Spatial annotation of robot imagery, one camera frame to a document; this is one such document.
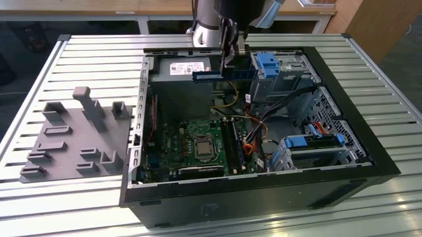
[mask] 3d-printed holder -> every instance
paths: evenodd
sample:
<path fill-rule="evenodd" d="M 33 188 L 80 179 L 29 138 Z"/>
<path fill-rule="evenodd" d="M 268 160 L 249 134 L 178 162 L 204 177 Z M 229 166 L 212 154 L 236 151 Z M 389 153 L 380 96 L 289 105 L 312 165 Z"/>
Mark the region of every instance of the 3d-printed holder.
<path fill-rule="evenodd" d="M 21 183 L 121 174 L 132 108 L 124 102 L 101 107 L 88 87 L 76 87 L 73 99 L 82 109 L 48 102 L 45 122 L 25 167 Z"/>

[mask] sticker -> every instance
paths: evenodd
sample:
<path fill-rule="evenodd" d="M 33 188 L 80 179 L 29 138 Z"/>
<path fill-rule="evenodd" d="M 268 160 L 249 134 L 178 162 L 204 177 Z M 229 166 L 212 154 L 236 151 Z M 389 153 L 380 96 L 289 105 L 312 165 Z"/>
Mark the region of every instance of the sticker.
<path fill-rule="evenodd" d="M 172 63 L 169 65 L 169 75 L 190 75 L 192 72 L 202 72 L 204 63 L 190 62 L 190 63 Z"/>
<path fill-rule="evenodd" d="M 244 100 L 245 100 L 245 103 L 251 103 L 251 95 L 249 94 L 245 94 L 244 95 Z"/>
<path fill-rule="evenodd" d="M 256 164 L 257 164 L 261 168 L 264 168 L 264 162 L 263 162 L 261 159 L 257 159 L 257 160 L 256 160 Z"/>
<path fill-rule="evenodd" d="M 116 14 L 134 14 L 133 11 L 116 11 Z"/>

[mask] cpu socket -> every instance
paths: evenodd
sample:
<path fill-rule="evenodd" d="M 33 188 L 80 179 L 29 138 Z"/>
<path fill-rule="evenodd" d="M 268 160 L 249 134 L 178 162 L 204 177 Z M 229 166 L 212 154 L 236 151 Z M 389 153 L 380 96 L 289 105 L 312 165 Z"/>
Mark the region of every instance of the cpu socket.
<path fill-rule="evenodd" d="M 213 141 L 210 136 L 196 136 L 193 138 L 194 159 L 205 163 L 214 159 Z"/>

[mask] slotted aluminum surface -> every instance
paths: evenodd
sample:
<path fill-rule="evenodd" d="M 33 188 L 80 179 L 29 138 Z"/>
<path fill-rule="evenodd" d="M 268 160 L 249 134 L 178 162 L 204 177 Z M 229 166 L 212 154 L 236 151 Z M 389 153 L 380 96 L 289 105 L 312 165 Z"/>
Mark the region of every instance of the slotted aluminum surface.
<path fill-rule="evenodd" d="M 86 85 L 101 105 L 124 101 L 134 106 L 142 48 L 190 46 L 184 35 L 72 36 L 57 42 L 0 144 L 0 236 L 422 234 L 420 115 L 400 92 L 353 41 L 340 35 L 249 35 L 248 42 L 251 46 L 316 47 L 401 175 L 331 208 L 152 230 L 128 209 L 117 207 L 120 176 L 19 184 L 18 171 L 40 132 L 45 102 L 58 100 L 66 108 L 78 107 L 70 100 L 72 89 Z"/>

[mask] power supply label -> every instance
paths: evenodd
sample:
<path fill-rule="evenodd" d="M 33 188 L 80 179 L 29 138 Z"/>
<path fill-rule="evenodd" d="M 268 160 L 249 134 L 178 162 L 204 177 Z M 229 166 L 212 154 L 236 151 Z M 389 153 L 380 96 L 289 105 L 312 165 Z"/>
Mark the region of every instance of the power supply label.
<path fill-rule="evenodd" d="M 192 72 L 202 72 L 204 70 L 202 62 L 172 63 L 169 65 L 169 75 L 190 75 Z"/>

